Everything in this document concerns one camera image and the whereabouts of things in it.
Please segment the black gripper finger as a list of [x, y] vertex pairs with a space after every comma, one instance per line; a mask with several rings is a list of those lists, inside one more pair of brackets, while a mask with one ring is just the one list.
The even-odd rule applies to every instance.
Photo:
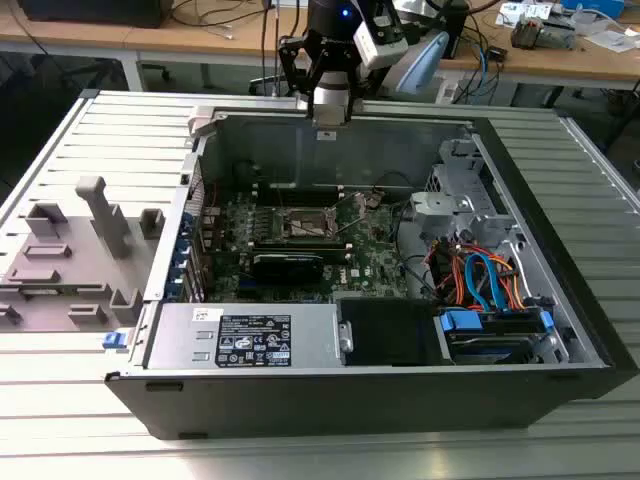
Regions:
[[[296, 66], [301, 51], [311, 60], [307, 70]], [[283, 36], [279, 39], [278, 54], [289, 88], [306, 97], [306, 117], [311, 119], [314, 114], [314, 92], [321, 79], [321, 35], [306, 33], [302, 36]]]
[[384, 69], [372, 70], [364, 79], [360, 79], [357, 69], [347, 72], [348, 97], [345, 108], [345, 120], [350, 120], [357, 100], [372, 100], [376, 97], [384, 81]]

